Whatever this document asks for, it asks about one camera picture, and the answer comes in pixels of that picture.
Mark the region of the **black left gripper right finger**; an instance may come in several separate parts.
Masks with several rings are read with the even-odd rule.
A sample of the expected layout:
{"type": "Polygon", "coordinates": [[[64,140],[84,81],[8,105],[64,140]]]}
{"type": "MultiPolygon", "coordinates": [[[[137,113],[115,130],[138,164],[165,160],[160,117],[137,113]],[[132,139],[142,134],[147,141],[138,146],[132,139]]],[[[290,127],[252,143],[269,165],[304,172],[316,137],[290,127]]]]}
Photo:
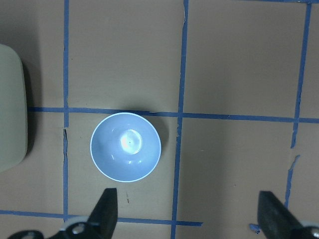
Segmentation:
{"type": "Polygon", "coordinates": [[[271,191],[259,192],[258,225],[268,239],[301,239],[304,235],[303,225],[271,191]]]}

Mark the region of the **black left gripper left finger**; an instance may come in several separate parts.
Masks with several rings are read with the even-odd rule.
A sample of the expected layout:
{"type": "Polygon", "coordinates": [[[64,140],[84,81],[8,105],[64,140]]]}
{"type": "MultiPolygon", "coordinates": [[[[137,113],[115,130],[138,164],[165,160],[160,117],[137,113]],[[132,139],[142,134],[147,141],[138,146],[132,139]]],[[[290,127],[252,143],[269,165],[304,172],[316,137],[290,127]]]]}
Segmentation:
{"type": "Polygon", "coordinates": [[[89,216],[87,223],[101,239],[111,239],[118,221],[118,197],[116,188],[107,188],[89,216]]]}

